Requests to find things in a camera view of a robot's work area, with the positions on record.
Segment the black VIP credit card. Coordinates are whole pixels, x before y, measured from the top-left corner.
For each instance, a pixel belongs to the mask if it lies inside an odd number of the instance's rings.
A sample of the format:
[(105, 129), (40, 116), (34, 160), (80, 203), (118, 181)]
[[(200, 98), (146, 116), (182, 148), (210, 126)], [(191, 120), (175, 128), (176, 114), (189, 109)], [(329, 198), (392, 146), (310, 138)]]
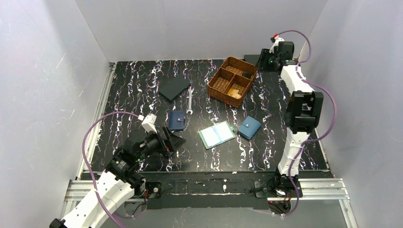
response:
[(247, 79), (251, 79), (252, 78), (252, 74), (248, 74), (248, 73), (243, 73), (242, 74), (243, 77), (247, 78)]

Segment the green card holder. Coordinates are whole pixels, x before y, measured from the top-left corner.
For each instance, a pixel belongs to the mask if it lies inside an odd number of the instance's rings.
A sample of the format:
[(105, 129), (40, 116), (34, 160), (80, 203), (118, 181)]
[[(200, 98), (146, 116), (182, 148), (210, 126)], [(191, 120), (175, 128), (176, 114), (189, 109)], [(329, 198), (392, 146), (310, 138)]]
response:
[(227, 121), (202, 129), (198, 134), (207, 150), (236, 138), (233, 128)]

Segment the brown credit card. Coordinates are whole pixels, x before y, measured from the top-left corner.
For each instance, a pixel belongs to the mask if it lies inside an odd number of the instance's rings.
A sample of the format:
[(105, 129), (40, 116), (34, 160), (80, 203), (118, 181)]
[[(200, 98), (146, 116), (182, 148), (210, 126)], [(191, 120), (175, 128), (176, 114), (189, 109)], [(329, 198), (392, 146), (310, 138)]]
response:
[(242, 95), (239, 94), (239, 90), (238, 89), (233, 89), (233, 88), (231, 88), (228, 91), (227, 95), (229, 95), (229, 96), (231, 96), (231, 97), (233, 97), (235, 99), (241, 99), (241, 97), (242, 97)]

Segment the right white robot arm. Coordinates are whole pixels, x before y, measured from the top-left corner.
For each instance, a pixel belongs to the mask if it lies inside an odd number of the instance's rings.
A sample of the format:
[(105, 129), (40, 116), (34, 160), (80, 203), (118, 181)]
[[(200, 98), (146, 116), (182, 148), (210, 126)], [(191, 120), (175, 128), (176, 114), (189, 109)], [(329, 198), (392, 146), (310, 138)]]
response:
[(265, 71), (278, 72), (291, 94), (284, 114), (286, 144), (272, 186), (290, 188), (298, 179), (303, 142), (319, 124), (324, 96), (306, 82), (300, 64), (293, 60), (294, 43), (279, 36), (271, 41), (272, 47), (261, 52), (259, 67)]

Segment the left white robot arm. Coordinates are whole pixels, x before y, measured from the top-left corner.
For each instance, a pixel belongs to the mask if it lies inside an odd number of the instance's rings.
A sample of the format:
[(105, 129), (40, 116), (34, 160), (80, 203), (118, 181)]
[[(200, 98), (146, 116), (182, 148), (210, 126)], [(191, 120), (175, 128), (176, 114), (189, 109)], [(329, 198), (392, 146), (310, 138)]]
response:
[(117, 148), (93, 187), (63, 218), (50, 223), (51, 228), (99, 228), (135, 192), (144, 193), (146, 179), (139, 173), (140, 164), (153, 154), (166, 158), (178, 151), (186, 140), (173, 134), (168, 127), (148, 132), (142, 140), (131, 134)]

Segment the navy blue card holder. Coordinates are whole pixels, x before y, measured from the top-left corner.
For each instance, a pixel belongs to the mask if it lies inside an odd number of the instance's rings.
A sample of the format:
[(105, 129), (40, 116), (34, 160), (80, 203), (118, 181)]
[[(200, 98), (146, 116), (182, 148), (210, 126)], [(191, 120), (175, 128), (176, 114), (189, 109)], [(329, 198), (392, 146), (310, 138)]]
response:
[(171, 111), (169, 115), (168, 129), (170, 131), (183, 131), (185, 125), (185, 112)]

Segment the light blue card holder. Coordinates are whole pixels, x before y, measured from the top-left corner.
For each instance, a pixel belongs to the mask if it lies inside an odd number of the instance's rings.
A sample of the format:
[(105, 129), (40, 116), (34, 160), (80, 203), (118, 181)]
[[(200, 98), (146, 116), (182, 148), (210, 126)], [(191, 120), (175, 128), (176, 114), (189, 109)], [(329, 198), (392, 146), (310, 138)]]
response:
[(260, 127), (261, 123), (258, 120), (251, 116), (247, 116), (239, 126), (238, 133), (244, 138), (250, 140)]

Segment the black rectangular box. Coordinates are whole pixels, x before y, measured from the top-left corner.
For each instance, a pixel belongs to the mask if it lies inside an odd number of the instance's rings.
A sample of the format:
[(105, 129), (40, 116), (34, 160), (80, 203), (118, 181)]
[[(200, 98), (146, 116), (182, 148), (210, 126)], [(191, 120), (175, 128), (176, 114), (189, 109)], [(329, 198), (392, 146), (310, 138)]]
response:
[(244, 55), (244, 61), (256, 65), (259, 62), (260, 54), (258, 55)]

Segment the brown woven divided basket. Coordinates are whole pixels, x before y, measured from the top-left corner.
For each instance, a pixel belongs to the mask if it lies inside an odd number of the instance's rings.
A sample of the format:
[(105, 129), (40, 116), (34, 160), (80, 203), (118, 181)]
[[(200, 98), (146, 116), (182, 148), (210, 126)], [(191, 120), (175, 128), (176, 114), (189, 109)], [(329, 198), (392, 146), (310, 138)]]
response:
[[(252, 74), (252, 78), (243, 77), (244, 72)], [(235, 57), (228, 57), (208, 82), (208, 95), (238, 108), (253, 85), (257, 72), (258, 69), (253, 64)], [(239, 90), (239, 94), (242, 95), (241, 99), (227, 95), (231, 88)]]

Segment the silver open-end wrench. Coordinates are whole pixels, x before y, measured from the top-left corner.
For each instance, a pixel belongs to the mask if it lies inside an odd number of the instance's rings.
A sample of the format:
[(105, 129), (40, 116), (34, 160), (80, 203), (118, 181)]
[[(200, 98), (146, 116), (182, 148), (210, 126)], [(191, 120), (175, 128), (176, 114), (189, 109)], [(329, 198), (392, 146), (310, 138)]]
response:
[(192, 115), (193, 110), (192, 110), (192, 94), (193, 94), (194, 88), (192, 86), (190, 86), (188, 88), (188, 93), (189, 93), (189, 97), (188, 97), (188, 109), (186, 110), (186, 113), (189, 115)]

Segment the black flat square pad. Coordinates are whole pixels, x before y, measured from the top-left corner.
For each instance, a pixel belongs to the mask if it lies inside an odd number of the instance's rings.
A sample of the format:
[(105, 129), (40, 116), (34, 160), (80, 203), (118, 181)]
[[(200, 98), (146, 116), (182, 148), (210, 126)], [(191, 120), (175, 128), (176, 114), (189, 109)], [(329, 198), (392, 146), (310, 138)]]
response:
[(158, 89), (158, 93), (171, 103), (190, 86), (191, 82), (189, 79), (177, 76), (163, 84), (163, 86)]

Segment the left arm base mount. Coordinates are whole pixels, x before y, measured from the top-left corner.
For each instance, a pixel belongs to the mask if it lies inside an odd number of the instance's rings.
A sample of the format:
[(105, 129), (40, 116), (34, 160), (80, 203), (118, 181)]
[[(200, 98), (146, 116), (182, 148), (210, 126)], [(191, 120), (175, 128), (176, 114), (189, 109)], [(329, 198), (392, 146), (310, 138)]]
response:
[(141, 181), (134, 190), (135, 198), (159, 199), (162, 193), (162, 184), (157, 181)]

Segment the aluminium frame rail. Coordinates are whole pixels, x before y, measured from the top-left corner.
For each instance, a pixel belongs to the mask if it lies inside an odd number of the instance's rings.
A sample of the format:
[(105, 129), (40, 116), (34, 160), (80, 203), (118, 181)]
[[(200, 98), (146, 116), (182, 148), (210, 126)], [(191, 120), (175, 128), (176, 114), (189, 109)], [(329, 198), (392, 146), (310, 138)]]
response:
[[(113, 213), (134, 195), (134, 189), (110, 172), (103, 171), (96, 178), (92, 170), (95, 159), (94, 150), (102, 137), (109, 132), (111, 139), (122, 138), (122, 118), (128, 115), (130, 120), (138, 121), (139, 115), (120, 110), (118, 107), (109, 114), (104, 114), (110, 89), (104, 89), (101, 104), (98, 106), (99, 118), (90, 126), (82, 142), (83, 164), (87, 166), (91, 180), (72, 180), (66, 193), (63, 217), (54, 219), (51, 228), (99, 228), (107, 219), (113, 220), (119, 227), (123, 224)], [(106, 120), (111, 117), (111, 129), (106, 128)]]

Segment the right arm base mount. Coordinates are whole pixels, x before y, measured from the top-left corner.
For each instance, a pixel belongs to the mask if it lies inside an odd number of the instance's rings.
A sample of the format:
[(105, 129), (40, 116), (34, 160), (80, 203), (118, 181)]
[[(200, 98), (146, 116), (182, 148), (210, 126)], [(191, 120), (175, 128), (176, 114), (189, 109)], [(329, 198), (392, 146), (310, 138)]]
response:
[(256, 181), (249, 192), (256, 198), (271, 198), (268, 201), (270, 211), (283, 217), (296, 209), (296, 206), (291, 206), (291, 200), (298, 201), (303, 196), (300, 183), (289, 179)]

